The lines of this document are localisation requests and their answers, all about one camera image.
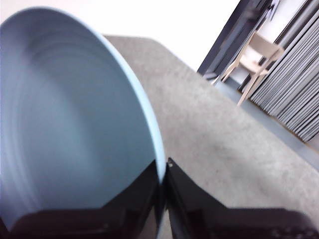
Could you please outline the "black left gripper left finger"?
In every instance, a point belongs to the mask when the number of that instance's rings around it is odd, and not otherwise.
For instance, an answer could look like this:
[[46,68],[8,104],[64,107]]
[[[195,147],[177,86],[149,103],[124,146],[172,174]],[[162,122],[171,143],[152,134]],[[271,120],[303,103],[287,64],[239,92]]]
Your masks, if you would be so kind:
[[95,209],[42,210],[20,217],[2,239],[155,239],[161,224],[156,162],[121,193]]

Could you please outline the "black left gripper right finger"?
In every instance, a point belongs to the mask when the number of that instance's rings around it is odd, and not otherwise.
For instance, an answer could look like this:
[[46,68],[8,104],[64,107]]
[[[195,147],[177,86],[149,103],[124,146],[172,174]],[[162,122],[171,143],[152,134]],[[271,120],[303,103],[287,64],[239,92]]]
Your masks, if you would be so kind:
[[229,208],[199,187],[172,159],[166,165],[169,220],[175,239],[317,239],[310,218],[284,208]]

